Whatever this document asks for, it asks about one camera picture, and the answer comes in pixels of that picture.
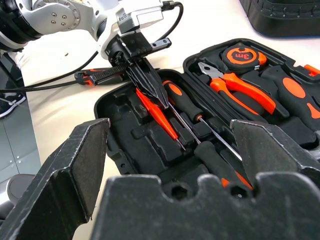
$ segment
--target white table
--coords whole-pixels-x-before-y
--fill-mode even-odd
[[[238,0],[180,1],[184,5],[184,15],[176,30],[169,36],[173,42],[172,46],[147,57],[155,68],[183,72],[183,61],[190,55],[231,39],[248,38],[296,59],[297,65],[310,64],[320,69],[319,38],[266,38],[253,30]],[[177,12],[178,9],[165,12],[162,22],[143,31],[150,42],[169,29],[176,19]],[[31,85],[70,72],[86,62],[95,50],[95,41],[84,31],[57,33],[30,42],[20,61],[24,82]],[[87,68],[108,66],[108,61],[99,56]],[[71,80],[72,76],[59,83]],[[27,97],[41,163],[69,136],[76,125],[93,120],[95,102],[118,86],[89,88],[77,84],[29,92]],[[113,161],[106,158],[97,204],[100,202],[107,177],[118,174]],[[82,225],[76,231],[74,239],[89,239],[92,226],[92,221]]]

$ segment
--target tape measure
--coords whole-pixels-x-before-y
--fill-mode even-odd
[[[258,70],[267,62],[264,54],[242,43],[227,48],[221,58],[225,65],[235,73]]]

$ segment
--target pliers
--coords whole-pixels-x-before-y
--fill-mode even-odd
[[[210,87],[217,92],[224,100],[239,113],[249,120],[266,122],[257,112],[245,105],[232,95],[230,91],[238,91],[256,100],[269,114],[280,118],[289,118],[289,112],[274,98],[264,93],[259,88],[241,80],[236,74],[222,73],[218,69],[204,62],[199,62],[198,66],[202,73],[212,78]]]
[[[103,68],[93,68],[93,69],[86,69],[86,70],[80,70],[77,71],[74,74],[74,78],[76,80],[79,80],[80,85],[89,85],[89,86],[96,86],[96,85],[112,85],[112,84],[118,84],[122,82],[126,82],[123,80],[120,75],[122,72],[113,72],[112,67],[103,67]],[[106,77],[103,75],[97,77],[93,77],[97,73],[108,73],[106,74]]]

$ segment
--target screwdriver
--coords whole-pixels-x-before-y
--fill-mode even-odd
[[[215,130],[212,129],[212,127],[209,126],[209,124],[203,119],[203,111],[194,105],[188,95],[179,86],[177,86],[170,80],[165,80],[163,82],[163,86],[173,105],[180,109],[180,111],[185,112],[193,122],[201,121],[205,125],[207,125],[210,128],[211,132],[216,136],[216,138],[219,139],[233,153],[233,155],[242,162],[242,158],[239,153],[237,153],[236,150],[234,150]]]
[[[224,188],[234,183],[240,186],[245,185],[252,190],[252,186],[217,153],[215,146],[210,141],[199,144],[194,150],[194,155],[203,162],[211,174],[221,179]]]
[[[320,130],[320,107],[303,85],[287,75],[281,66],[269,67],[261,78],[276,84],[279,101],[291,115],[300,118],[314,132]]]
[[[168,120],[166,119],[165,115],[161,111],[161,109],[152,103],[149,98],[147,98],[145,95],[143,95],[139,89],[136,89],[136,94],[140,98],[142,104],[146,108],[146,110],[151,114],[151,116],[154,118],[154,120],[169,134],[169,136],[175,140],[179,146],[185,151],[185,147],[182,145],[182,143],[179,141],[178,135],[173,129],[173,127],[170,125]]]

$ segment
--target black handle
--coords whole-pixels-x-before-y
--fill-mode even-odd
[[[274,81],[278,87],[280,103],[312,131],[320,130],[320,107],[298,82],[288,76],[280,66],[268,68],[262,78]]]
[[[210,141],[200,143],[194,150],[194,155],[203,162],[211,174],[221,179],[224,187],[229,183],[235,183],[241,187],[245,185],[251,188],[250,184],[243,177],[241,180],[234,168],[217,153]]]
[[[239,105],[236,101],[230,98],[226,92],[220,90],[218,93],[234,110],[236,110],[241,115],[245,116],[248,120],[262,122],[266,124],[268,123],[267,120],[265,120],[262,116],[254,114],[248,109]]]
[[[165,80],[163,82],[163,86],[168,97],[173,101],[173,105],[175,105],[180,111],[186,113],[192,121],[199,121],[199,118],[202,117],[204,112],[194,105],[185,91],[170,80]]]

